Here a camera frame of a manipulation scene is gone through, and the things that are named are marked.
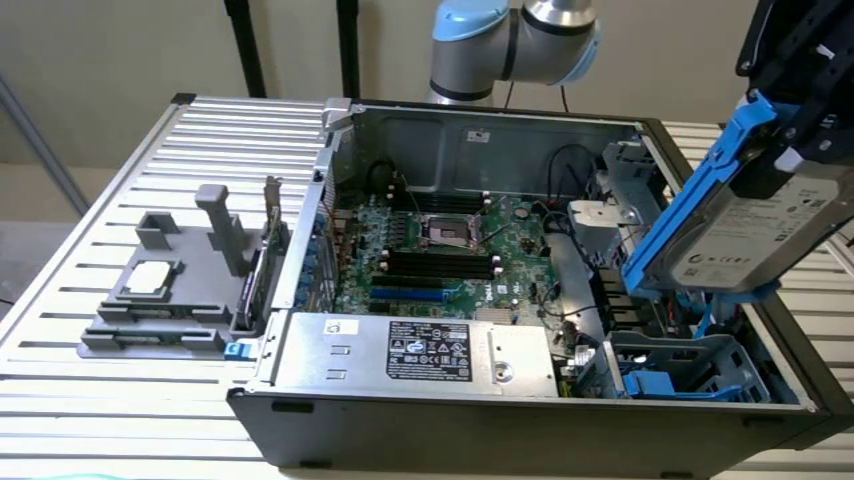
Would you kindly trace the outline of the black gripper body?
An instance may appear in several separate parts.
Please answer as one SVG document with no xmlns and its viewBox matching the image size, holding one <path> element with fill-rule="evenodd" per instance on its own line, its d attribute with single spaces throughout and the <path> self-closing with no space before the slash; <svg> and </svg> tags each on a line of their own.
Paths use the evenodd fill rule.
<svg viewBox="0 0 854 480">
<path fill-rule="evenodd" d="M 803 159 L 852 165 L 852 3 L 756 3 L 735 74 L 783 109 L 779 141 Z"/>
</svg>

